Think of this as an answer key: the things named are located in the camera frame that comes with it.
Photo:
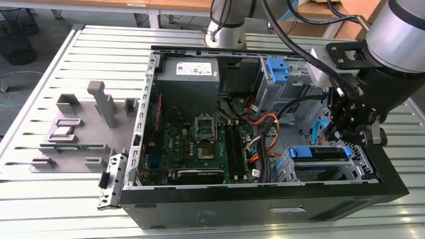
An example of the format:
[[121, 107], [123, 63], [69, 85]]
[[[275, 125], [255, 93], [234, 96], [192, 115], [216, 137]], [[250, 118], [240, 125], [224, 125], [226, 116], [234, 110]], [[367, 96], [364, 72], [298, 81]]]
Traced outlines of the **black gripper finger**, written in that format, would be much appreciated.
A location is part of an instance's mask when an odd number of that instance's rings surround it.
[[330, 124], [324, 131], [326, 139], [338, 139], [335, 133], [344, 131], [348, 119], [346, 102], [347, 98], [339, 95], [338, 90], [332, 89], [328, 95]]
[[346, 102], [347, 124], [340, 138], [344, 142], [370, 146], [378, 145], [378, 114], [362, 103]]

